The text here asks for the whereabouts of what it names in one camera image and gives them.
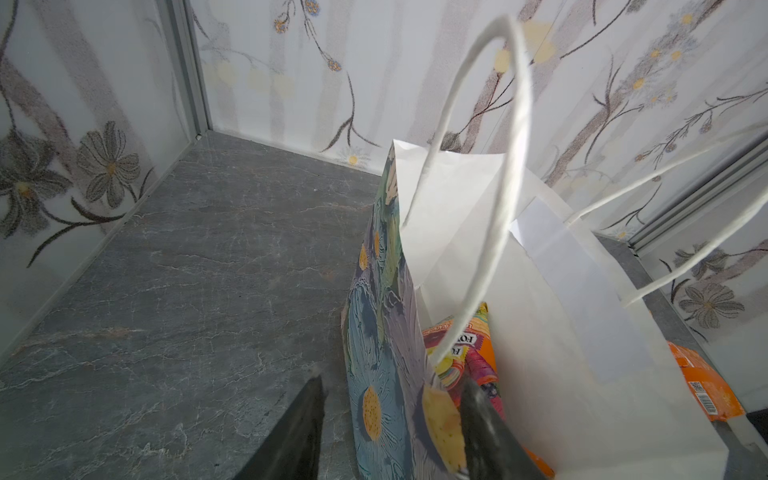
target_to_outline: marble surface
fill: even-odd
[[[230,478],[312,371],[354,478],[340,307],[379,177],[209,132],[0,371],[0,478]]]

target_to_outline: orange snack bag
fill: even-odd
[[[437,325],[422,332],[427,353],[440,343],[442,337],[453,324],[453,316],[448,317]],[[488,396],[491,405],[502,420],[505,418],[502,399],[498,393],[498,376],[496,374],[496,356],[491,344],[491,332],[488,328],[488,304],[480,304],[477,312],[464,329],[464,334],[451,349],[451,354],[446,356],[436,367],[440,381],[448,391],[450,399],[458,408],[461,403],[462,381],[474,381]],[[540,456],[523,447],[528,456],[533,460],[541,473],[547,478],[554,478],[554,470],[547,465]],[[462,457],[463,451],[455,456]],[[466,465],[466,460],[459,463]]]
[[[683,371],[688,388],[711,422],[725,422],[746,413],[723,377],[709,366],[701,355],[672,342],[667,343],[677,360],[677,365]]]

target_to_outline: barcode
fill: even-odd
[[[688,384],[691,386],[691,388],[694,389],[696,393],[707,393],[704,387],[701,386],[701,382],[688,382]]]
[[[715,408],[715,404],[712,403],[712,399],[709,395],[706,393],[697,393],[696,397],[709,415],[717,415],[717,409]]]

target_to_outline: yellow flower center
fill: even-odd
[[[362,423],[368,437],[377,442],[382,434],[382,404],[372,386],[362,396]]]
[[[24,198],[32,198],[35,195],[35,192],[28,182],[17,182],[16,191],[18,191],[18,194]]]
[[[361,270],[368,268],[368,254],[366,253],[365,245],[360,247],[360,259],[358,264],[360,265]]]
[[[493,61],[493,69],[498,73],[506,73],[509,70],[509,59],[511,53],[509,50],[499,50],[496,53],[496,59]]]

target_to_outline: paper bag handle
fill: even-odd
[[[698,157],[699,155],[704,154],[712,150],[713,148],[734,139],[735,137],[740,137],[741,135],[748,134],[750,132],[753,132],[765,127],[768,127],[768,123],[755,124],[755,125],[751,125],[749,127],[734,131],[731,134],[719,137],[716,140],[713,140],[710,143],[704,145],[699,150],[694,151],[692,154],[682,157],[678,160],[672,161],[669,164],[665,165],[664,167],[660,168],[659,170],[654,170],[648,175],[638,178],[637,180],[627,185],[626,187],[616,190],[610,195],[606,195],[600,200],[594,202],[593,204],[587,205],[586,207],[582,208],[578,212],[571,215],[565,221],[565,225],[566,227],[571,226],[576,220],[588,214],[589,212],[595,209],[598,209],[599,207],[602,207],[608,202],[621,197],[625,193],[630,192],[635,188],[638,188],[640,185],[650,180],[653,180],[655,177],[661,174],[664,174],[675,167],[679,167],[685,162],[692,160]],[[639,299],[643,298],[648,293],[654,292],[656,289],[659,289],[662,286],[667,285],[669,282],[671,282],[672,280],[675,280],[679,276],[683,276],[688,270],[692,269],[697,263],[699,263],[701,260],[704,260],[704,258],[706,258],[707,255],[709,255],[716,248],[718,248],[722,242],[728,239],[728,237],[736,233],[737,230],[739,230],[741,227],[746,225],[747,222],[752,220],[752,217],[757,215],[757,212],[759,212],[760,209],[766,203],[768,203],[768,187],[765,190],[763,190],[760,193],[760,195],[758,195],[755,198],[755,200],[746,209],[744,209],[738,217],[733,219],[733,221],[727,224],[717,235],[715,235],[715,237],[712,240],[707,242],[707,245],[704,248],[696,252],[691,258],[689,258],[685,263],[680,265],[678,268],[676,268],[675,270],[672,270],[667,275],[662,276],[659,280],[656,280],[655,282],[651,282],[646,286],[635,290],[634,294],[631,295],[626,300],[624,300],[621,303],[621,305],[624,307],[630,306],[632,303],[637,302]]]
[[[491,40],[498,37],[502,37],[507,41],[511,52],[510,66],[515,68],[516,76],[515,96],[512,101],[512,123],[509,129],[507,152],[502,163],[502,175],[491,212],[491,223],[488,225],[488,230],[485,233],[485,241],[480,253],[477,270],[472,275],[466,296],[459,305],[458,312],[454,315],[451,328],[442,337],[432,355],[429,356],[429,361],[432,365],[437,365],[445,358],[453,344],[458,341],[459,336],[464,332],[464,329],[469,324],[469,320],[472,319],[473,314],[478,309],[478,305],[483,300],[483,296],[485,296],[491,284],[491,279],[496,272],[496,267],[507,244],[509,224],[512,222],[512,216],[515,214],[520,199],[520,189],[525,174],[525,157],[528,153],[528,137],[531,132],[533,94],[531,92],[531,74],[528,71],[528,56],[525,53],[525,39],[520,25],[512,20],[510,16],[500,16],[485,27],[485,30],[483,30],[469,49],[469,53],[464,58],[462,66],[459,67],[451,90],[448,93],[448,98],[445,100],[445,105],[443,105],[440,122],[438,123],[432,144],[429,146],[427,158],[424,160],[419,181],[416,183],[411,207],[402,224],[403,228],[408,225],[411,212],[419,207],[419,201],[423,201],[420,196],[422,191],[420,187],[429,175],[429,170],[435,161],[435,155],[437,155],[441,146],[442,138],[448,130],[448,122],[456,103],[459,88],[461,88],[469,73],[469,69],[475,64],[483,48]]]

